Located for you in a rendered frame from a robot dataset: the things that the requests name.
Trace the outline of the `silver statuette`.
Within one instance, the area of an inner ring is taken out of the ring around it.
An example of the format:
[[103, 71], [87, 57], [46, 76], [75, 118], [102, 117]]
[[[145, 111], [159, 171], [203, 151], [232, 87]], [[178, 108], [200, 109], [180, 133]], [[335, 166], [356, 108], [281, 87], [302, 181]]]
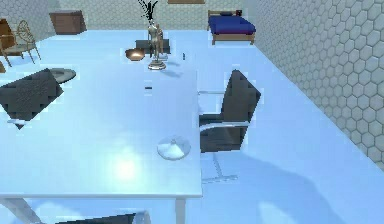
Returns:
[[163, 61], [159, 59], [159, 34], [158, 28], [156, 27], [155, 21], [153, 19], [150, 20], [148, 26], [148, 43], [150, 49], [150, 58], [152, 61], [148, 65], [150, 70], [163, 70], [166, 68], [166, 65]]

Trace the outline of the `brown bowl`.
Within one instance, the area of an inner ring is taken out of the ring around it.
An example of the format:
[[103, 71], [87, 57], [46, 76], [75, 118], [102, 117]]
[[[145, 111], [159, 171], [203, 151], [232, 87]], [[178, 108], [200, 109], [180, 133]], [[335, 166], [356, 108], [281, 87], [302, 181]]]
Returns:
[[125, 55], [130, 61], [141, 61], [145, 57], [145, 51], [142, 48], [127, 49]]

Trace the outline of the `bed with blue blanket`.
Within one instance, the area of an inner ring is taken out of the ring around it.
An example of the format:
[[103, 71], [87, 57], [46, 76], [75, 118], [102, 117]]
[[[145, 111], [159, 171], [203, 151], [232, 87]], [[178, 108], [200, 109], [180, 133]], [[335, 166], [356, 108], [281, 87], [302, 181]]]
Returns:
[[236, 11], [230, 11], [233, 16], [220, 16], [220, 12], [225, 11], [207, 12], [207, 30], [211, 32], [213, 45], [217, 41], [248, 41], [251, 45], [254, 44], [256, 27], [251, 22], [237, 16]]

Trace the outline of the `white table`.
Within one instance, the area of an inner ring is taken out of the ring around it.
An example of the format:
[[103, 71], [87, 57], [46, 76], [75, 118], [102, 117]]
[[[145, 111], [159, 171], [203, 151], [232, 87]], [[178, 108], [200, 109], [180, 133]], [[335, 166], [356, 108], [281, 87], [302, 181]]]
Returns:
[[[0, 198], [172, 198], [176, 223], [186, 224], [187, 199], [202, 194], [195, 63], [206, 36], [166, 35], [164, 71], [125, 57], [143, 32], [87, 31], [40, 42], [40, 61], [0, 75], [1, 86], [46, 67], [77, 73], [22, 129], [0, 107]], [[183, 159], [157, 153], [171, 136], [189, 141]]]

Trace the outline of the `black twig plant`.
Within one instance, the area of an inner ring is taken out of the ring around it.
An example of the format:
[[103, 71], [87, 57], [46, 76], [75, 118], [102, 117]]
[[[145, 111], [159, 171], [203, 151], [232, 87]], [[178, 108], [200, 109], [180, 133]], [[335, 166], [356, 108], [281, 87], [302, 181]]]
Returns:
[[143, 17], [146, 17], [148, 21], [151, 21], [153, 19], [154, 8], [158, 3], [158, 0], [155, 0], [155, 1], [137, 0], [137, 1], [144, 11]]

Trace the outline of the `brown chest of drawers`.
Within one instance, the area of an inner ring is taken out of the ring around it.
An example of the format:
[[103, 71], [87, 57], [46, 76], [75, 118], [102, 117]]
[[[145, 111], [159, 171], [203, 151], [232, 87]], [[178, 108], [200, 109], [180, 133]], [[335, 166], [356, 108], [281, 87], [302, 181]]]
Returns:
[[81, 10], [60, 10], [50, 13], [57, 35], [77, 35], [87, 30]]

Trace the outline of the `brown wooden furniture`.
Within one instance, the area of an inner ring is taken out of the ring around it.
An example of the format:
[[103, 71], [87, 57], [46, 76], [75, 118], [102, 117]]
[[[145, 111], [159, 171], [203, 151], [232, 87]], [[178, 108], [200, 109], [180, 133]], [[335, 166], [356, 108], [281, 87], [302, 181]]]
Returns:
[[4, 54], [7, 48], [16, 44], [15, 37], [5, 18], [0, 18], [0, 56], [8, 61], [7, 55]]

